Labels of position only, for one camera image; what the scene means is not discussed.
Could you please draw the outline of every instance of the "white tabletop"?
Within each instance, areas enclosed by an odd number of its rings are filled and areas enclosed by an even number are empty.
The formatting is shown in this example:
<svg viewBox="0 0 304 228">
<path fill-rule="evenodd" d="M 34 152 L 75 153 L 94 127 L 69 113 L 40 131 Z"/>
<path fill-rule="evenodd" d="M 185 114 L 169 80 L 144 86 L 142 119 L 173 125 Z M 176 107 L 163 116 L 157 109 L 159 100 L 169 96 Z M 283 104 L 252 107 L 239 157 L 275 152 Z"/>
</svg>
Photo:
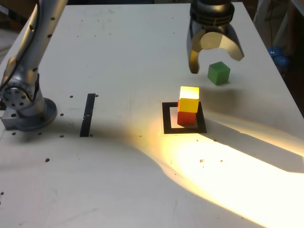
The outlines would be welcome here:
<svg viewBox="0 0 304 228">
<path fill-rule="evenodd" d="M 67 6 L 39 66 L 56 120 L 14 136 L 0 125 L 1 227 L 303 227 L 304 121 L 234 5 L 244 59 L 203 51 L 197 75 L 189 4 Z M 223 86 L 207 79 L 218 61 L 231 68 Z M 180 86 L 200 87 L 207 134 L 163 134 L 162 102 Z M 88 93 L 93 137 L 80 138 Z"/>
</svg>

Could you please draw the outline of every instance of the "yellow cube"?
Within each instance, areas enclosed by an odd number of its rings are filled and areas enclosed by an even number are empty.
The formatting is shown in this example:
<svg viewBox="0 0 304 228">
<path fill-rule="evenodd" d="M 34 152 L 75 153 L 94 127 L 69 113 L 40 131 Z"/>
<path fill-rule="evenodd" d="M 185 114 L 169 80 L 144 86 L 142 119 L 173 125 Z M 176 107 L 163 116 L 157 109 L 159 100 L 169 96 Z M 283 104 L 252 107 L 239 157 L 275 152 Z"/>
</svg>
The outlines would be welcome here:
<svg viewBox="0 0 304 228">
<path fill-rule="evenodd" d="M 199 107 L 200 88 L 198 87 L 180 87 L 179 112 L 197 113 Z"/>
</svg>

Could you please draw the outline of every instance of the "green cube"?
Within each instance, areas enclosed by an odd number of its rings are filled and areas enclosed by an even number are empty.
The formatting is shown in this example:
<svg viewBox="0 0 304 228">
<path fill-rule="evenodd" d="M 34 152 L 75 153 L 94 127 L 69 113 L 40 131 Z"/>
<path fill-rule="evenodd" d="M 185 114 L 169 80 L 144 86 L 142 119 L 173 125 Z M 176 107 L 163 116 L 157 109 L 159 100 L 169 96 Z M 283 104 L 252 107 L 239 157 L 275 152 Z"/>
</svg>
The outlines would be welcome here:
<svg viewBox="0 0 304 228">
<path fill-rule="evenodd" d="M 223 62 L 211 64 L 208 70 L 208 78 L 214 84 L 222 85 L 228 82 L 230 68 Z"/>
</svg>

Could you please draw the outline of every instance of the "red cube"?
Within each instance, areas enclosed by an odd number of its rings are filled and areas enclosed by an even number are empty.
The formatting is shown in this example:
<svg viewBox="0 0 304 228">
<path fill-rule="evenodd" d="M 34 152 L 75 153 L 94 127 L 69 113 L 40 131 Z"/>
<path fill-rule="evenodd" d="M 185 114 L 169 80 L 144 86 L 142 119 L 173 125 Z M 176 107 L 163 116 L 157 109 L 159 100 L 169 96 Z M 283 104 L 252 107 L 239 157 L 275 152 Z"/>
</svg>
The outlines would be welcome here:
<svg viewBox="0 0 304 228">
<path fill-rule="evenodd" d="M 196 113 L 177 112 L 177 124 L 180 126 L 193 126 L 196 121 Z"/>
</svg>

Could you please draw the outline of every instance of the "cable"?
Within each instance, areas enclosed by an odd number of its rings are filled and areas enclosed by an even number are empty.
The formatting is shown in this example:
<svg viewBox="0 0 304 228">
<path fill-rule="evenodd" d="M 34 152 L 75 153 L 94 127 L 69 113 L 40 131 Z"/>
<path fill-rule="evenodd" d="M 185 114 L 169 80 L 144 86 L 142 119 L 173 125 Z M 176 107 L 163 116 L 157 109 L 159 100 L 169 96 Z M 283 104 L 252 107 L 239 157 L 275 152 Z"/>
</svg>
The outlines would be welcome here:
<svg viewBox="0 0 304 228">
<path fill-rule="evenodd" d="M 271 17 L 272 17 L 272 12 L 273 12 L 273 9 L 274 9 L 274 5 L 273 5 L 273 0 L 271 0 L 271 5 L 270 5 L 270 16 L 269 16 L 269 27 L 270 27 L 270 39 L 271 39 L 271 53 L 272 53 L 272 56 L 271 58 L 273 58 L 274 56 L 274 51 L 273 51 L 273 43 L 272 43 L 272 27 L 271 27 Z"/>
<path fill-rule="evenodd" d="M 37 18 L 36 18 L 36 24 L 35 24 L 34 34 L 33 34 L 32 38 L 30 39 L 28 45 L 24 49 L 23 53 L 21 54 L 20 59 L 16 59 L 16 64 L 15 64 L 13 70 L 11 71 L 9 77 L 5 80 L 5 82 L 2 85 L 0 85 L 0 91 L 9 83 L 9 81 L 11 80 L 11 78 L 14 76 L 14 74 L 15 74 L 18 66 L 19 66 L 19 63 L 22 61 L 25 53 L 27 52 L 28 48 L 30 47 L 30 45 L 34 41 L 34 38 L 35 38 L 35 35 L 36 35 L 36 31 L 37 31 L 37 28 L 38 28 L 38 24 L 39 24 L 39 18 L 40 18 L 40 3 L 39 3 L 39 0 L 36 1 L 36 4 L 37 4 Z"/>
<path fill-rule="evenodd" d="M 27 96 L 27 98 L 28 98 L 28 100 L 29 100 L 30 102 L 34 102 L 34 101 L 36 100 L 37 92 L 38 92 L 38 90 L 39 90 L 39 78 L 40 78 L 40 75 L 39 75 L 39 73 L 38 73 L 38 75 L 37 75 L 37 80 L 36 80 L 36 82 L 35 82 L 35 91 L 34 91 L 34 97 L 33 97 L 33 99 L 30 98 L 29 93 L 28 93 L 24 88 L 22 88 L 21 86 L 18 86 L 18 85 L 11 85 L 11 86 L 5 88 L 4 93 L 3 93 L 4 99 L 5 99 L 6 101 L 8 101 L 9 99 L 6 97 L 6 92 L 7 92 L 9 89 L 16 88 L 16 89 L 19 89 L 19 90 L 21 90 L 22 92 L 24 92 L 24 94 Z"/>
</svg>

